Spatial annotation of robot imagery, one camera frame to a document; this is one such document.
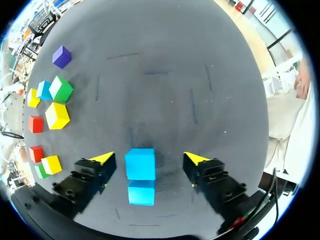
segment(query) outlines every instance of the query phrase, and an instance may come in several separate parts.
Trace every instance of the black cable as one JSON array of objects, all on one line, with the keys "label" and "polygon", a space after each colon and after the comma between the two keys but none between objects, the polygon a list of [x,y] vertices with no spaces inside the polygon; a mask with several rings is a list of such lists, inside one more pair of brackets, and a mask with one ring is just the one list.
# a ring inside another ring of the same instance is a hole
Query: black cable
[{"label": "black cable", "polygon": [[3,136],[10,137],[13,139],[25,139],[23,136],[16,134],[16,133],[13,133],[13,132],[9,132],[9,131],[2,131],[1,134]]},{"label": "black cable", "polygon": [[275,210],[276,210],[276,216],[275,216],[275,221],[274,221],[274,224],[273,226],[276,225],[277,221],[278,221],[278,218],[279,218],[279,203],[278,203],[278,179],[275,178],[275,183],[274,183],[274,188],[275,188],[275,191],[274,191],[274,197],[275,197]]},{"label": "black cable", "polygon": [[268,189],[264,194],[264,197],[260,200],[260,202],[258,203],[258,205],[255,207],[255,209],[249,214],[249,216],[243,221],[243,224],[241,225],[240,228],[243,228],[256,214],[257,212],[260,210],[260,208],[262,207],[262,205],[264,204],[264,202],[267,200],[269,194],[271,193],[274,184],[276,182],[277,179],[277,175],[276,175],[276,168],[273,169],[273,173],[272,173],[272,179],[269,183]]},{"label": "black cable", "polygon": [[260,211],[260,208],[263,206],[264,202],[267,200],[267,198],[269,197],[269,194],[271,193],[274,184],[276,182],[276,168],[273,169],[273,174],[272,174],[272,179],[269,183],[268,189],[265,192],[263,198],[260,200],[260,202],[257,204],[257,206],[255,207],[255,209],[249,214],[249,216],[242,222],[242,224],[240,224],[239,226],[234,227],[230,232],[229,232],[229,236],[232,235],[233,233],[236,234],[237,238],[239,238],[237,232],[242,230],[250,221],[251,219],[254,218],[254,216]]}]

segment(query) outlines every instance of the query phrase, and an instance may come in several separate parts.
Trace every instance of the floor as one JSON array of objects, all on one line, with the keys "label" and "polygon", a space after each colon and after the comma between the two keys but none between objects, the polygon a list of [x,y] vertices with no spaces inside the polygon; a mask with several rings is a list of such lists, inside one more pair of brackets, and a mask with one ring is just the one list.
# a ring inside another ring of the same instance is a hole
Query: floor
[{"label": "floor", "polygon": [[275,67],[275,64],[267,50],[265,42],[253,24],[242,13],[230,6],[226,0],[214,0],[238,27],[246,42],[248,43],[260,73],[263,74]]}]

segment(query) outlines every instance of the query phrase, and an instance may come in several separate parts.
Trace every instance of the gray table surface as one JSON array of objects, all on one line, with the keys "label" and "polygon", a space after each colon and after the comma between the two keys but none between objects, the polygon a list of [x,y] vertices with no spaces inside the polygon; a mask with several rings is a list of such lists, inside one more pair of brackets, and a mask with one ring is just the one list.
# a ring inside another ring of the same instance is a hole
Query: gray table surface
[{"label": "gray table surface", "polygon": [[[52,54],[64,45],[64,69]],[[86,0],[69,9],[46,39],[29,87],[56,75],[74,92],[62,130],[32,134],[29,115],[45,118],[51,101],[24,107],[26,146],[58,155],[63,171],[35,181],[52,192],[80,158],[116,153],[105,192],[74,220],[132,238],[216,235],[223,223],[182,170],[183,152],[219,158],[226,170],[258,189],[268,147],[266,96],[244,37],[212,0]],[[156,151],[154,206],[130,205],[124,155]]]}]

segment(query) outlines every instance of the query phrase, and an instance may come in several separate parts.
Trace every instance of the cyan cube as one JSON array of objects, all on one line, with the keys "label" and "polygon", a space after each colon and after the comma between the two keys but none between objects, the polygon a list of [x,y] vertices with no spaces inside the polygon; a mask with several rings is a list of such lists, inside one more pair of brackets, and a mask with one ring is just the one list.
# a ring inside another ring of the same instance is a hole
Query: cyan cube
[{"label": "cyan cube", "polygon": [[153,206],[155,203],[154,180],[131,180],[128,186],[129,203]]},{"label": "cyan cube", "polygon": [[52,55],[52,63],[61,69],[67,66],[71,59],[71,52],[64,46],[59,47]]},{"label": "cyan cube", "polygon": [[49,88],[51,86],[51,82],[41,81],[38,84],[38,88],[36,90],[36,97],[42,100],[52,100],[51,94],[49,92]]},{"label": "cyan cube", "polygon": [[153,148],[132,148],[124,158],[129,180],[156,180],[156,156]]}]

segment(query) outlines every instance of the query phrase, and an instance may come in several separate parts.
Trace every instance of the wooden block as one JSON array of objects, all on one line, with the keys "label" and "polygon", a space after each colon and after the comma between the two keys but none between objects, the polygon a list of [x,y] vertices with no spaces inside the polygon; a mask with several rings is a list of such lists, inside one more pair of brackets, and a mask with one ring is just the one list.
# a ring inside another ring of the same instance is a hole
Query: wooden block
[{"label": "wooden block", "polygon": [[129,180],[156,180],[156,155],[153,148],[131,148],[124,159]]},{"label": "wooden block", "polygon": [[62,171],[57,155],[47,156],[41,159],[46,174],[54,175]]},{"label": "wooden block", "polygon": [[40,103],[40,99],[37,98],[37,90],[34,88],[31,88],[26,97],[26,100],[27,100],[28,107],[36,108]]},{"label": "wooden block", "polygon": [[128,186],[129,203],[153,206],[155,203],[155,186],[154,180],[131,180]]},{"label": "wooden block", "polygon": [[46,179],[50,175],[46,173],[44,165],[42,163],[39,163],[35,166],[35,171],[38,174],[38,177],[41,179]]},{"label": "wooden block", "polygon": [[29,147],[30,158],[34,163],[41,163],[44,156],[44,150],[40,146]]},{"label": "wooden block", "polygon": [[44,119],[39,116],[29,116],[29,130],[34,133],[42,133],[44,131]]},{"label": "wooden block", "polygon": [[74,88],[63,77],[56,76],[49,88],[49,92],[56,102],[66,103],[71,96]]},{"label": "wooden block", "polygon": [[61,69],[67,66],[71,59],[71,52],[64,46],[59,47],[52,55],[52,63]]},{"label": "wooden block", "polygon": [[36,97],[42,100],[52,100],[52,96],[49,92],[51,82],[41,81],[36,90]]},{"label": "wooden block", "polygon": [[63,129],[70,122],[66,105],[57,102],[51,103],[45,117],[50,130]]}]

